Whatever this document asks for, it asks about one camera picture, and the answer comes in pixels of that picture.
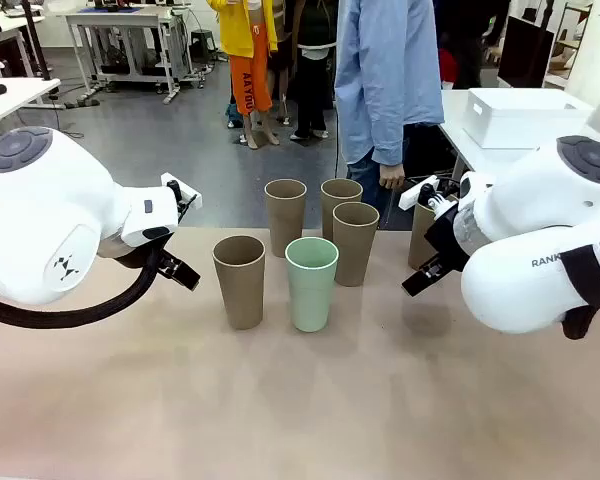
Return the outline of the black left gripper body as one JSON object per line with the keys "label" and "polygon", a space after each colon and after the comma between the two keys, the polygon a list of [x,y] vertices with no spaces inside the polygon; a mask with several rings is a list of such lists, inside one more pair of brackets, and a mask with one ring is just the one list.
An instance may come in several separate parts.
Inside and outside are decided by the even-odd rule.
{"label": "black left gripper body", "polygon": [[168,270],[173,266],[174,257],[165,250],[165,246],[173,234],[150,240],[149,242],[133,248],[130,253],[115,258],[119,264],[130,269],[144,268],[153,254],[157,255],[157,269]]}

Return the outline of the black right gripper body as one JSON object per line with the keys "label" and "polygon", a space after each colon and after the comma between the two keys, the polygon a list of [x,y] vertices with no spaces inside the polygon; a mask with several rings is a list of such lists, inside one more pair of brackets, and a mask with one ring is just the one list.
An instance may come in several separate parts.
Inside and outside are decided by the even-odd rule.
{"label": "black right gripper body", "polygon": [[425,265],[438,266],[444,271],[462,272],[469,260],[469,255],[460,246],[455,237],[453,224],[458,214],[458,205],[454,204],[443,213],[424,235],[428,243],[436,251]]}

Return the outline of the person's left hand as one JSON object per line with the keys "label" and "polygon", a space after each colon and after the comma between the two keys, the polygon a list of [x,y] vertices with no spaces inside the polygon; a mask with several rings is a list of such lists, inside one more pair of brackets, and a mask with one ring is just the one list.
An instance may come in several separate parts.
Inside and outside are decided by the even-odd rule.
{"label": "person's left hand", "polygon": [[397,165],[379,165],[379,185],[388,190],[400,188],[405,180],[404,167]]}

